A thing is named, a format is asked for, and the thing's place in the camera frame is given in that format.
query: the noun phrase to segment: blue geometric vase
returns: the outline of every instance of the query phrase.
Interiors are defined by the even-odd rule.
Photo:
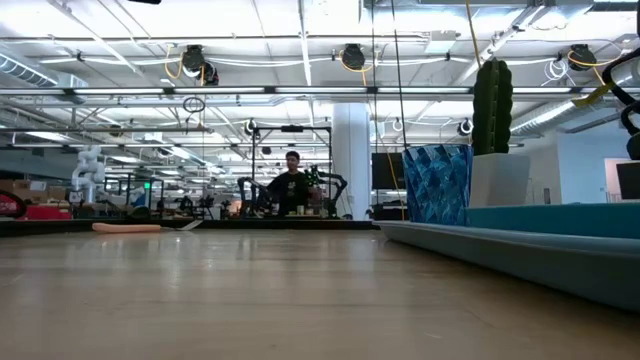
[[[473,149],[468,145],[426,145],[402,154],[407,208],[412,222],[468,224]]]

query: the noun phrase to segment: cactus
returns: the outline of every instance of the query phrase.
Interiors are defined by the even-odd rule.
[[[474,155],[508,153],[511,137],[513,86],[504,61],[487,61],[478,71],[473,87]]]

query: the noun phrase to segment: column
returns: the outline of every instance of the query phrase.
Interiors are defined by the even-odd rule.
[[[333,104],[333,169],[349,185],[338,199],[338,216],[365,220],[371,203],[369,111],[365,103]]]

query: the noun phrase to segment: person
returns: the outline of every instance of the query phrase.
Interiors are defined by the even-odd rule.
[[[278,175],[267,186],[274,199],[280,204],[279,215],[296,212],[298,206],[307,206],[309,197],[315,194],[315,188],[307,184],[307,176],[298,171],[300,154],[289,151],[286,154],[287,172]]]

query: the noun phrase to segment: ceiling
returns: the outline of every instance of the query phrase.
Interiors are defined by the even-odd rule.
[[[435,6],[427,8],[419,5],[417,0],[397,0],[396,50],[394,22],[389,12],[390,2],[386,0],[376,1],[375,39],[372,39],[371,12],[363,11],[358,0],[304,0],[302,23],[298,2],[290,0],[164,0],[158,6],[125,0],[66,1],[72,15],[84,26],[64,15],[51,4],[52,1],[1,2],[0,53],[6,51],[22,56],[30,64],[42,66],[43,71],[73,74],[91,88],[198,85],[197,79],[184,73],[177,79],[170,78],[165,64],[160,63],[165,58],[177,61],[179,53],[188,44],[204,46],[205,56],[220,75],[221,86],[361,86],[363,81],[370,86],[397,86],[399,83],[403,86],[472,86],[475,82],[473,71],[468,77],[455,82],[475,62],[467,19],[452,15],[464,10],[459,5],[438,7],[435,12]],[[558,54],[566,56],[572,44],[588,44],[599,61],[616,58],[621,51],[638,45],[634,12],[587,11],[591,6],[589,2],[571,16],[558,15],[570,13],[562,7],[564,12],[558,10],[560,8],[542,12],[540,14],[546,15],[530,26],[523,26],[523,31],[509,35],[506,41],[501,41],[501,36],[508,33],[525,5],[513,5],[509,1],[474,2],[481,3],[483,6],[472,8],[478,48],[482,50],[491,44],[499,44],[493,55],[510,64],[514,86],[592,84],[597,78],[591,71],[568,70],[557,80],[550,80],[548,69],[551,59]],[[300,36],[302,25],[306,30],[310,60],[307,74],[303,63],[306,54]],[[446,35],[451,33],[457,36],[447,38]],[[113,51],[96,41],[96,37],[104,39]],[[369,61],[374,52],[377,54],[378,66],[366,72],[364,80],[362,73],[345,70],[339,59],[332,61],[332,54],[339,54],[346,43],[361,44]],[[451,61],[444,60],[447,51]],[[124,64],[117,64],[120,60],[113,55],[114,52],[137,64],[134,66],[142,71],[134,72]],[[396,61],[402,65],[399,73]],[[168,67],[171,73],[178,72],[176,62]],[[6,75],[0,76],[0,84],[5,87],[28,86]],[[109,97],[96,96],[92,99],[107,101]],[[313,107],[313,123],[330,125],[335,102],[331,98],[312,99],[311,102],[305,98],[302,101],[284,101],[275,106],[239,107],[232,104],[235,96],[217,96],[215,99],[229,104],[207,109],[203,118],[198,118],[205,126],[214,129],[214,134],[165,133],[163,141],[241,143],[247,141],[247,137],[241,135],[247,119],[253,118],[259,125],[309,125],[310,105]],[[245,96],[243,99],[267,101],[269,96]],[[38,101],[57,101],[53,98],[34,100],[22,97],[12,100],[59,120],[33,122],[31,118],[24,119],[31,126],[71,124],[70,107],[38,107]],[[516,101],[512,114],[517,117],[539,104]],[[382,140],[399,146],[402,143],[399,138],[401,132],[398,126],[394,129],[393,125],[396,117],[401,116],[400,102],[381,100],[376,105],[372,104],[372,109],[377,109],[372,118],[382,124]],[[408,142],[466,141],[457,136],[456,126],[464,118],[472,116],[470,101],[447,101],[444,97],[434,103],[412,98],[402,105]],[[76,109],[78,116],[83,118],[93,110],[95,108],[92,107]],[[83,125],[104,127],[120,123],[123,127],[158,130],[175,127],[175,114],[182,122],[189,116],[179,106],[174,113],[171,111],[173,109],[166,106],[110,107],[91,114]],[[0,121],[3,119],[5,126],[11,126],[7,117],[0,117]],[[29,136],[22,139],[23,142],[42,141]],[[130,134],[118,139],[102,134],[93,140],[134,142]],[[303,157],[328,157],[326,147],[320,146],[320,139],[312,133],[274,133],[269,141],[316,143],[319,146],[306,149]],[[272,155],[264,157],[281,157],[284,151],[274,149]],[[151,150],[144,150],[138,156],[141,154],[146,160],[155,156]],[[231,165],[225,161],[241,160],[241,155],[231,149],[204,149],[198,154],[205,161],[221,165]]]

